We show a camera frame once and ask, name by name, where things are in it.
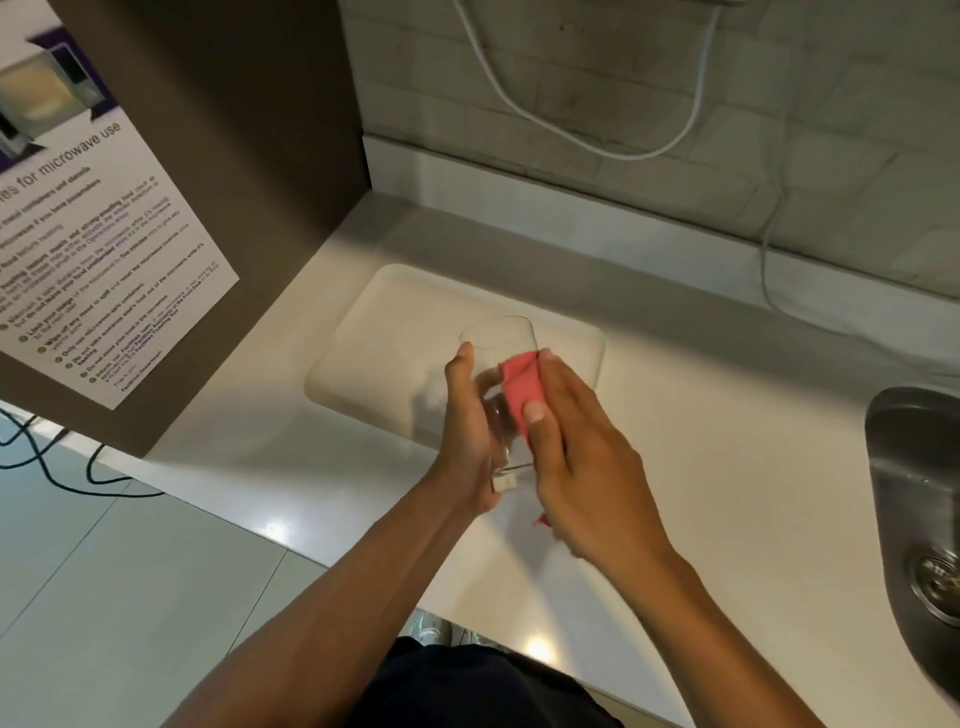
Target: pink cloth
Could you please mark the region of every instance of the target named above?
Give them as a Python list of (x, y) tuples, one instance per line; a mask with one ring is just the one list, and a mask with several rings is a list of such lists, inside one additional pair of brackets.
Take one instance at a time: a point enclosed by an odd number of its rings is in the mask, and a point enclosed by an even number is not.
[(527, 424), (523, 421), (523, 407), (529, 401), (546, 401), (543, 384), (540, 382), (540, 367), (537, 357), (540, 352), (527, 352), (507, 359), (500, 365), (503, 382), (500, 388), (507, 399), (507, 406), (520, 434), (530, 445)]

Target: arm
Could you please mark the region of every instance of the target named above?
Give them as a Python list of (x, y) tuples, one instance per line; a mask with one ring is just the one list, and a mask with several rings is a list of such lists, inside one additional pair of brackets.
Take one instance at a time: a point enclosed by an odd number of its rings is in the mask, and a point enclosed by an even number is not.
[(492, 489), (490, 435), (464, 345), (446, 368), (440, 455), (332, 569), (230, 653), (166, 728), (342, 725)]
[(589, 387), (549, 352), (540, 377), (548, 406), (524, 418), (544, 510), (634, 610), (699, 728), (823, 728), (673, 549), (640, 456)]

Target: paper sign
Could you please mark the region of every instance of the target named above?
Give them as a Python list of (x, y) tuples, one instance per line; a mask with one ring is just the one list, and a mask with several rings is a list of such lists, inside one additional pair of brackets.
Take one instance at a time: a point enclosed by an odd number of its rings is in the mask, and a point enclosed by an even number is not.
[(0, 351), (112, 409), (236, 281), (49, 6), (0, 3)]

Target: sink drain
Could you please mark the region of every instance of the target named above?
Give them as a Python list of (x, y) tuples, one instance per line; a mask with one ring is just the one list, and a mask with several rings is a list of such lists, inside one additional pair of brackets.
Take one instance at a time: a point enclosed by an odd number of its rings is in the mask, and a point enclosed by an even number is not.
[(960, 627), (960, 570), (951, 557), (922, 556), (911, 570), (913, 593), (937, 619)]

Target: drinking glass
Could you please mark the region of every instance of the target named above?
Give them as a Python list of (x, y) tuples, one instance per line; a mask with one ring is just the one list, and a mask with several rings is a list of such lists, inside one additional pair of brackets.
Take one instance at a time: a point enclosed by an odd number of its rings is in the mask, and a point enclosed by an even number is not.
[(513, 481), (516, 473), (533, 466), (534, 455), (510, 414), (498, 367), (512, 356), (538, 350), (534, 325), (525, 316), (492, 316), (460, 334), (460, 343), (467, 341), (473, 345), (474, 379), (482, 388), (490, 385), (483, 397), (493, 445), (493, 477)]

